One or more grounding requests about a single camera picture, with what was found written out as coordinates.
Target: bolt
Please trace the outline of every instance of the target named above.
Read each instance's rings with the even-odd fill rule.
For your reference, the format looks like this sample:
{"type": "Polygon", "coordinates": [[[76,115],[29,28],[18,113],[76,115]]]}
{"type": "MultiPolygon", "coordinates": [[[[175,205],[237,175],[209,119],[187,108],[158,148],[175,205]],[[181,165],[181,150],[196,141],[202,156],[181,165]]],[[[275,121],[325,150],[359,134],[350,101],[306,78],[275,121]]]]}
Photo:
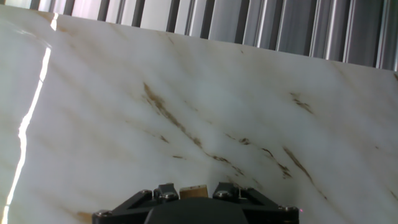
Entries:
{"type": "Polygon", "coordinates": [[[98,212],[95,213],[95,215],[99,216],[99,217],[108,217],[112,215],[112,211],[109,210],[100,210],[98,212]]]}
{"type": "Polygon", "coordinates": [[[299,210],[296,206],[293,206],[293,205],[279,205],[278,208],[284,212],[292,212],[292,211],[299,210]]]}

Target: brown vein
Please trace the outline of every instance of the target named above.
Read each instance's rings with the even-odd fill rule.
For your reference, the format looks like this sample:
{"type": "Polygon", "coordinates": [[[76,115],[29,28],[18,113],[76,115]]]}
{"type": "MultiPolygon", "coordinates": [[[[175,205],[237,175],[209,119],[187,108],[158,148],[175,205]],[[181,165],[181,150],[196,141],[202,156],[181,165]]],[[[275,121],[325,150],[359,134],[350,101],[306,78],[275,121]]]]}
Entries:
{"type": "Polygon", "coordinates": [[[156,108],[160,111],[160,113],[167,118],[172,124],[174,124],[176,127],[178,127],[182,133],[184,133],[189,139],[192,140],[192,142],[197,145],[200,149],[202,149],[201,142],[198,138],[193,137],[191,134],[187,133],[187,130],[185,127],[177,121],[175,116],[173,116],[167,109],[164,107],[164,101],[161,97],[157,96],[155,93],[152,92],[152,90],[149,88],[149,86],[144,83],[144,90],[147,96],[149,97],[150,100],[155,104],[156,108]]]}

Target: white marble surface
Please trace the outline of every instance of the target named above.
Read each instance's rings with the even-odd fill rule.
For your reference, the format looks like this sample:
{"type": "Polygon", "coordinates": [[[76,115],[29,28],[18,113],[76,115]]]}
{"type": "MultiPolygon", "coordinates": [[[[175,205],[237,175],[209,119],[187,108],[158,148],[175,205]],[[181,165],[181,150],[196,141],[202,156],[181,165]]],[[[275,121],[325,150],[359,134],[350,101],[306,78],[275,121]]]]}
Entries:
{"type": "Polygon", "coordinates": [[[397,111],[390,71],[0,6],[0,217],[233,181],[301,223],[396,223],[397,111]]]}

